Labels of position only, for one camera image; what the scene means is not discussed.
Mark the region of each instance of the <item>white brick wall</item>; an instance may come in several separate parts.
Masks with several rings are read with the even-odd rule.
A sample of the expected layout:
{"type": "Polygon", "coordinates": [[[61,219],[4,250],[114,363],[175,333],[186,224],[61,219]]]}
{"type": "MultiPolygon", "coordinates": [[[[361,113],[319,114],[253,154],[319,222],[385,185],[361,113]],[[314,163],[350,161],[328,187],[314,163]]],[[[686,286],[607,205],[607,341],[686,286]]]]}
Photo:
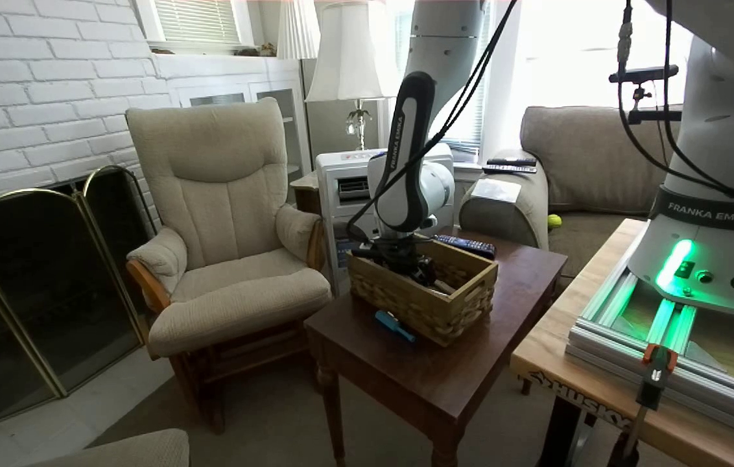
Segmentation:
{"type": "Polygon", "coordinates": [[[0,0],[0,192],[103,163],[140,176],[129,106],[186,105],[191,79],[214,89],[241,89],[241,75],[279,80],[275,62],[153,57],[129,0],[0,0]]]}

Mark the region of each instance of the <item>table top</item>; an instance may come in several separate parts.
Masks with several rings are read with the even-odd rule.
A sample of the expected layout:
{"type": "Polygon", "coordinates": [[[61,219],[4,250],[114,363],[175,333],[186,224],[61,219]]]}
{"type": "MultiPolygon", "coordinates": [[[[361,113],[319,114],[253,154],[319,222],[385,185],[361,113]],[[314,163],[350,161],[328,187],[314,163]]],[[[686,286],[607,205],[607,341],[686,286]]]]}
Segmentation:
{"type": "MultiPolygon", "coordinates": [[[[640,222],[621,222],[594,259],[575,275],[566,294],[549,307],[538,325],[518,342],[511,368],[525,379],[553,386],[558,394],[575,394],[597,416],[619,424],[637,412],[634,389],[566,357],[568,334],[589,298],[615,273],[621,255],[646,232],[640,222]]],[[[640,440],[673,459],[690,465],[734,465],[734,429],[708,420],[667,399],[649,412],[640,440]]]]}
{"type": "Polygon", "coordinates": [[[374,307],[344,294],[306,321],[323,345],[350,354],[400,393],[426,399],[450,420],[468,419],[476,394],[496,382],[516,342],[538,319],[538,302],[549,298],[562,255],[496,244],[498,280],[492,312],[475,321],[448,349],[406,345],[374,319],[374,307]]]}

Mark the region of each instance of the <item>light fixture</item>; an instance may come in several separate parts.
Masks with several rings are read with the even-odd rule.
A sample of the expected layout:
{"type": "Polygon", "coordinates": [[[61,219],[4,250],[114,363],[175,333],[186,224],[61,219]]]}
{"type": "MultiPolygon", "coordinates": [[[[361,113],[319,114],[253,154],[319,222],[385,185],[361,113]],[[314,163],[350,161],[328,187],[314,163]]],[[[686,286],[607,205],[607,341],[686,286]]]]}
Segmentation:
{"type": "Polygon", "coordinates": [[[314,0],[282,0],[276,30],[276,57],[308,59],[319,53],[319,23],[314,0]]]}
{"type": "Polygon", "coordinates": [[[366,149],[362,101],[397,93],[392,23],[384,0],[328,4],[319,18],[322,43],[306,101],[354,101],[346,114],[357,149],[366,149]]]}

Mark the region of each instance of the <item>wicker basket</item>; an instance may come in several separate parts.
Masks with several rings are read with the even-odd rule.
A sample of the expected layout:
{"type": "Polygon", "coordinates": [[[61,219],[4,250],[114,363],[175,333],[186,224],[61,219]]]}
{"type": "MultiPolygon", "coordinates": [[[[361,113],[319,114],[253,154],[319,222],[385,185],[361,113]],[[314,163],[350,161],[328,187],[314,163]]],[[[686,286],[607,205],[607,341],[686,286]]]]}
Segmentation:
{"type": "Polygon", "coordinates": [[[397,314],[411,333],[446,349],[472,321],[490,314],[498,268],[490,259],[428,238],[416,238],[416,255],[432,263],[437,283],[450,292],[426,288],[366,257],[350,257],[350,286],[354,296],[397,314]]]}

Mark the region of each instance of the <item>brass fireplace screen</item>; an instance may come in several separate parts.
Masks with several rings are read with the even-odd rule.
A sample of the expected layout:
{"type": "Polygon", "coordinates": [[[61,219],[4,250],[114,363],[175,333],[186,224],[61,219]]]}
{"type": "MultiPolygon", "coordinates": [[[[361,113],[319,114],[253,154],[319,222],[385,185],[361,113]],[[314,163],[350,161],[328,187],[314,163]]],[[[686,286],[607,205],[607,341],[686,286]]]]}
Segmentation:
{"type": "Polygon", "coordinates": [[[142,342],[125,255],[149,236],[121,167],[0,197],[0,419],[66,397],[142,342]]]}

